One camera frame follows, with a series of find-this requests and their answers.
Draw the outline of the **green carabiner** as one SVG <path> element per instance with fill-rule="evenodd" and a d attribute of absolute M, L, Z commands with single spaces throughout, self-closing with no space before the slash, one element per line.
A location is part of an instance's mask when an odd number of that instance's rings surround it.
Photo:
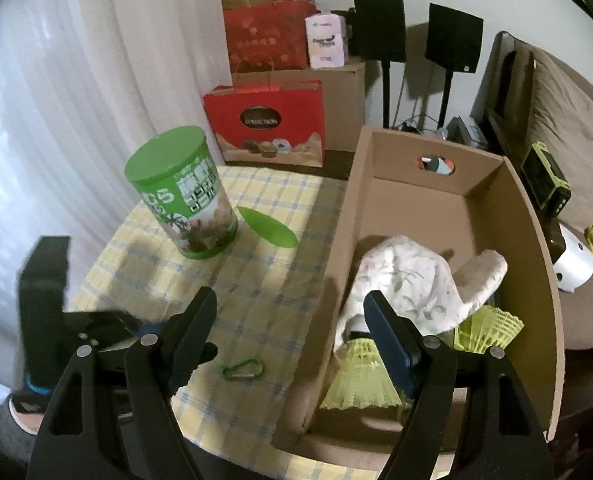
<path fill-rule="evenodd" d="M 245 359 L 236 364 L 224 366 L 220 374 L 228 382 L 234 380 L 257 380 L 265 372 L 265 365 L 259 358 Z"/>

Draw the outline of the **green plastic leaf blade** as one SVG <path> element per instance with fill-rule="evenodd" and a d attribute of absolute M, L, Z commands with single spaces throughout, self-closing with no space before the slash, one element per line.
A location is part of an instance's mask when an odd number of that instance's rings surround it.
<path fill-rule="evenodd" d="M 297 234 L 282 222 L 253 208 L 238 206 L 237 209 L 250 229 L 266 242 L 286 249 L 298 246 Z"/>

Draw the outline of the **green snack canister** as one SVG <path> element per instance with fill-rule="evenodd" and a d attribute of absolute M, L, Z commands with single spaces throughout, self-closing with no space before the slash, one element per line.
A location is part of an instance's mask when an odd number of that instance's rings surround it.
<path fill-rule="evenodd" d="M 158 134 L 130 156 L 124 174 L 185 257 L 213 257 L 234 240 L 238 220 L 203 129 Z"/>

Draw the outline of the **cardboard storage box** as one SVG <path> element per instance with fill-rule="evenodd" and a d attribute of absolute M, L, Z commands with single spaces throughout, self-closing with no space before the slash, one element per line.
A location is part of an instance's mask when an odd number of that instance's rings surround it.
<path fill-rule="evenodd" d="M 272 436 L 278 450 L 377 470 L 401 427 L 395 408 L 333 408 L 347 339 L 364 335 L 377 290 L 423 335 L 498 306 L 522 330 L 509 357 L 546 439 L 561 407 L 562 320 L 551 257 L 518 173 L 502 156 L 430 136 L 364 127 L 323 291 Z"/>

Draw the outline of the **white mask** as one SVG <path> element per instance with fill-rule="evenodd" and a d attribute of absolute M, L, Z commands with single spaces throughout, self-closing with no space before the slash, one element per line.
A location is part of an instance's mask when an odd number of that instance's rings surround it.
<path fill-rule="evenodd" d="M 593 276 L 593 254 L 564 224 L 551 237 L 551 262 L 557 287 L 572 294 Z"/>

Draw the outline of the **yellow-green power tool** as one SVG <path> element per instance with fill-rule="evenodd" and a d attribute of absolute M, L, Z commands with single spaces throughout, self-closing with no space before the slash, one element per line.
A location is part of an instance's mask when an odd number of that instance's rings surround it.
<path fill-rule="evenodd" d="M 556 218 L 569 202 L 568 180 L 542 141 L 533 142 L 521 162 L 520 174 L 528 185 L 535 208 L 547 219 Z"/>

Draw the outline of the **red collection gift bag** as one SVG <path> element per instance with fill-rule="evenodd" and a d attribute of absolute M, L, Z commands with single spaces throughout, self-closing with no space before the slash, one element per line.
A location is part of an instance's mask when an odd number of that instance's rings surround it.
<path fill-rule="evenodd" d="M 318 80 L 217 87 L 203 105 L 226 162 L 324 166 L 326 124 Z"/>

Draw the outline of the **large brown cardboard box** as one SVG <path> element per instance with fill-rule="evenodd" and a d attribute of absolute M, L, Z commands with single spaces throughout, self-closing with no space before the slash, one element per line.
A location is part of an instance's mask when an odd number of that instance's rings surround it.
<path fill-rule="evenodd" d="M 365 75 L 365 63 L 351 58 L 343 67 L 244 73 L 234 74 L 231 78 L 235 86 L 254 82 L 279 84 L 292 80 L 319 80 L 323 92 L 326 148 L 354 153 L 365 122 Z"/>

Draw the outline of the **brown sofa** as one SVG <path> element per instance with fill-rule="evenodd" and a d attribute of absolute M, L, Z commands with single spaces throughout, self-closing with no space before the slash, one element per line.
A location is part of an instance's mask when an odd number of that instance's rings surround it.
<path fill-rule="evenodd" d="M 593 85 L 546 50 L 499 32 L 483 89 L 484 130 L 519 174 L 530 145 L 542 141 L 571 186 L 556 218 L 535 208 L 549 251 L 562 223 L 592 252 L 585 234 L 593 226 Z M 566 348 L 593 349 L 593 276 L 572 294 L 559 289 L 559 297 Z"/>

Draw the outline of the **right black speaker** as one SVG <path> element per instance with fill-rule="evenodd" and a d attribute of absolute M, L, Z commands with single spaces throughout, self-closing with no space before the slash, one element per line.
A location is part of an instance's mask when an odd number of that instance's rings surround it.
<path fill-rule="evenodd" d="M 484 20 L 479 16 L 430 3 L 426 59 L 455 73 L 475 73 L 483 27 Z"/>

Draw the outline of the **black speaker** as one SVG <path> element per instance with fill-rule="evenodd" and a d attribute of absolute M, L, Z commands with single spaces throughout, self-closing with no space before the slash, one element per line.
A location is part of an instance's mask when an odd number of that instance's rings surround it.
<path fill-rule="evenodd" d="M 365 60 L 406 62 L 404 0 L 354 0 L 355 35 Z"/>
<path fill-rule="evenodd" d="M 484 20 L 479 16 L 430 3 L 426 59 L 455 73 L 475 73 L 483 27 Z"/>

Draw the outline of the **left black speaker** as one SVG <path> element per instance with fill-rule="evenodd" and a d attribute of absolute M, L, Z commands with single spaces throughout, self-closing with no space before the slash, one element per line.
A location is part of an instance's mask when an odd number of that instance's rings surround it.
<path fill-rule="evenodd" d="M 406 62 L 404 0 L 354 0 L 355 35 L 365 60 Z"/>

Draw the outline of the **white pink small box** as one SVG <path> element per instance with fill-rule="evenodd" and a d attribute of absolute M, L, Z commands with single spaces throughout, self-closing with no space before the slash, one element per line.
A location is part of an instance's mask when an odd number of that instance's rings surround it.
<path fill-rule="evenodd" d="M 347 62 L 347 24 L 334 13 L 317 13 L 305 19 L 310 68 L 340 68 Z"/>

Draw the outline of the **red paper gift bag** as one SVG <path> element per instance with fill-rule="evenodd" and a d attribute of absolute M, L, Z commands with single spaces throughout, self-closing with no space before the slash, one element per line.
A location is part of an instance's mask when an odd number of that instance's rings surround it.
<path fill-rule="evenodd" d="M 305 20 L 313 3 L 279 1 L 224 11 L 226 44 L 233 74 L 306 70 Z"/>

